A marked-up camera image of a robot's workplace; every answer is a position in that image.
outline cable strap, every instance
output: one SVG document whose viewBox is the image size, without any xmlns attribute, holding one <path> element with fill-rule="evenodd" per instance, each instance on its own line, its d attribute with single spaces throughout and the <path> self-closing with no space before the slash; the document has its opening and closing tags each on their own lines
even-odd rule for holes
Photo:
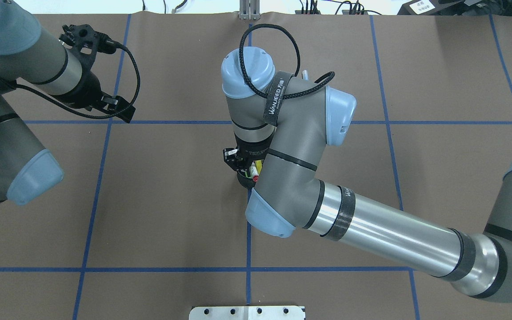
<svg viewBox="0 0 512 320">
<path fill-rule="evenodd" d="M 276 75 L 274 75 L 270 83 L 266 107 L 264 108 L 264 122 L 267 124 L 278 126 L 280 107 L 282 107 L 284 94 L 286 93 L 286 88 L 292 77 L 293 74 L 284 71 L 278 71 Z"/>
</svg>

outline black bracket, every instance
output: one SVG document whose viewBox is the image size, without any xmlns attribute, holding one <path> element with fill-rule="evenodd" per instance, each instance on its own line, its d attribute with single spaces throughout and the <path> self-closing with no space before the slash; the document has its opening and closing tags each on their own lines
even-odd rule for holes
<svg viewBox="0 0 512 320">
<path fill-rule="evenodd" d="M 63 25 L 63 31 L 64 34 L 59 36 L 59 40 L 72 47 L 68 50 L 80 61 L 85 70 L 91 69 L 96 60 L 96 53 L 111 55 L 116 52 L 116 42 L 107 34 L 94 31 L 88 24 Z M 83 53 L 84 48 L 90 49 L 91 53 Z"/>
</svg>

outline silver metal tube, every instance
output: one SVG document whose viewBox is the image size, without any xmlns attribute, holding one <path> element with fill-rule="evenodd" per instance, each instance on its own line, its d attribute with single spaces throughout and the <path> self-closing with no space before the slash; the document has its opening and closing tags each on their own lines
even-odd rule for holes
<svg viewBox="0 0 512 320">
<path fill-rule="evenodd" d="M 271 134 L 274 133 L 274 126 L 265 125 L 259 129 L 247 130 L 240 128 L 234 122 L 232 123 L 234 134 L 243 141 L 246 142 L 260 142 L 266 140 Z"/>
<path fill-rule="evenodd" d="M 470 236 L 476 246 L 475 263 L 468 275 L 452 286 L 468 296 L 477 296 L 485 292 L 493 284 L 499 270 L 499 253 L 489 237 L 484 235 Z"/>
<path fill-rule="evenodd" d="M 67 51 L 67 60 L 67 65 L 58 78 L 49 83 L 37 84 L 37 87 L 52 96 L 63 95 L 74 89 L 82 77 L 82 65 L 70 51 Z"/>
<path fill-rule="evenodd" d="M 435 277 L 453 271 L 461 251 L 452 230 L 361 195 L 356 195 L 353 220 L 340 241 Z"/>
<path fill-rule="evenodd" d="M 325 235 L 337 219 L 339 207 L 341 206 L 341 189 L 333 186 L 333 184 L 325 184 L 325 193 L 321 201 L 321 207 L 317 213 L 317 217 L 313 221 L 309 230 Z"/>
</svg>

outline blue tape line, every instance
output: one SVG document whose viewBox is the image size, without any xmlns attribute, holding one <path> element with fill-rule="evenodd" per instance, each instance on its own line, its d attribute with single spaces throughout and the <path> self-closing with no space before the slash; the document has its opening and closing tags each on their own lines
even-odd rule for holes
<svg viewBox="0 0 512 320">
<path fill-rule="evenodd" d="M 0 272 L 81 272 L 82 268 L 0 267 Z"/>
<path fill-rule="evenodd" d="M 108 124 L 108 120 L 23 120 L 26 124 L 45 124 L 45 125 L 88 125 L 88 124 Z"/>
<path fill-rule="evenodd" d="M 392 172 L 394 173 L 394 186 L 396 195 L 398 195 L 398 204 L 400 210 L 404 210 L 402 205 L 402 193 L 400 192 L 400 180 L 398 180 L 398 169 L 396 168 L 396 157 L 394 156 L 394 144 L 392 143 L 392 132 L 390 131 L 390 120 L 388 119 L 388 108 L 386 107 L 386 96 L 384 95 L 384 84 L 382 82 L 382 71 L 380 70 L 380 59 L 378 57 L 378 45 L 376 44 L 376 33 L 374 31 L 374 20 L 370 19 L 370 30 L 372 33 L 372 45 L 374 47 L 374 57 L 376 59 L 376 71 L 378 72 L 378 84 L 380 86 L 380 97 L 382 99 L 382 109 L 384 111 L 384 121 L 386 122 L 386 136 L 388 137 L 388 147 L 390 148 L 390 160 L 392 161 Z"/>
<path fill-rule="evenodd" d="M 433 121 L 390 120 L 392 125 L 512 125 L 512 121 Z"/>
<path fill-rule="evenodd" d="M 128 20 L 126 20 L 126 32 L 124 33 L 124 46 L 128 44 L 128 34 L 130 33 L 130 22 L 132 15 L 128 14 Z M 122 65 L 124 64 L 125 51 L 122 50 L 120 54 L 120 64 L 118 65 L 118 75 L 116 76 L 116 84 L 114 85 L 114 95 L 118 94 L 118 88 L 120 86 L 120 78 L 122 77 Z"/>
<path fill-rule="evenodd" d="M 418 294 L 416 294 L 416 282 L 414 281 L 414 271 L 408 271 L 410 276 L 410 289 L 412 290 L 412 303 L 414 303 L 414 314 L 416 320 L 420 320 L 420 308 L 418 308 Z"/>
<path fill-rule="evenodd" d="M 188 272 L 400 272 L 411 267 L 0 267 L 0 272 L 188 273 Z"/>
<path fill-rule="evenodd" d="M 411 267 L 252 267 L 252 272 L 368 272 L 412 271 Z"/>
<path fill-rule="evenodd" d="M 126 33 L 124 34 L 124 45 L 126 45 L 128 41 L 128 33 L 130 30 L 130 21 L 132 20 L 132 15 L 128 14 L 128 19 L 126 20 Z M 114 87 L 114 95 L 118 93 L 118 86 L 120 85 L 120 77 L 122 75 L 122 67 L 124 64 L 124 51 L 120 54 L 120 64 L 118 65 L 118 75 L 116 78 L 116 85 Z M 82 290 L 84 287 L 84 275 L 85 269 L 88 263 L 88 253 L 90 251 L 90 242 L 92 240 L 92 231 L 94 229 L 94 219 L 96 218 L 96 209 L 98 207 L 98 198 L 100 196 L 100 188 L 102 186 L 102 176 L 104 174 L 104 165 L 106 164 L 106 155 L 108 154 L 108 143 L 110 142 L 110 132 L 112 131 L 112 118 L 108 119 L 108 128 L 106 129 L 106 137 L 104 139 L 104 148 L 102 149 L 102 159 L 100 160 L 100 170 L 98 171 L 98 181 L 96 182 L 96 192 L 94 193 L 94 202 L 92 204 L 92 213 L 90 216 L 90 223 L 88 225 L 88 234 L 86 237 L 86 245 L 84 247 L 84 256 L 82 260 L 82 271 L 80 272 L 79 278 L 79 286 L 76 291 L 76 300 L 75 307 L 72 313 L 72 320 L 76 320 L 78 318 L 78 311 L 80 307 L 80 299 L 82 297 Z"/>
<path fill-rule="evenodd" d="M 503 52 L 501 52 L 501 46 L 499 45 L 499 39 L 497 38 L 497 31 L 495 29 L 495 23 L 493 22 L 493 16 L 491 14 L 489 14 L 489 22 L 491 23 L 491 30 L 493 32 L 493 38 L 495 39 L 495 45 L 497 46 L 497 52 L 499 53 L 499 59 L 501 61 L 501 66 L 503 67 L 505 77 L 507 78 L 508 87 L 511 90 L 511 95 L 512 95 L 511 77 L 508 75 L 507 66 L 504 63 Z"/>
<path fill-rule="evenodd" d="M 129 268 L 86 268 L 87 273 L 187 273 L 187 272 L 246 272 L 245 267 L 129 267 Z"/>
<path fill-rule="evenodd" d="M 252 301 L 252 226 L 246 221 L 246 304 Z"/>
</svg>

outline white label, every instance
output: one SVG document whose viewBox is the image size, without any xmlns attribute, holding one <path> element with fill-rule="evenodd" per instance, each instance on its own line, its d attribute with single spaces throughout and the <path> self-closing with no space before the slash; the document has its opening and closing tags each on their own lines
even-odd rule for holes
<svg viewBox="0 0 512 320">
<path fill-rule="evenodd" d="M 224 152 L 226 156 L 232 156 L 233 154 L 236 154 L 238 152 L 238 149 L 230 150 L 229 152 Z"/>
<path fill-rule="evenodd" d="M 412 10 L 414 10 L 416 14 L 421 14 L 432 10 L 433 8 L 435 8 L 435 6 L 433 6 L 430 0 L 421 0 L 414 4 L 411 4 L 410 8 L 412 8 Z"/>
</svg>

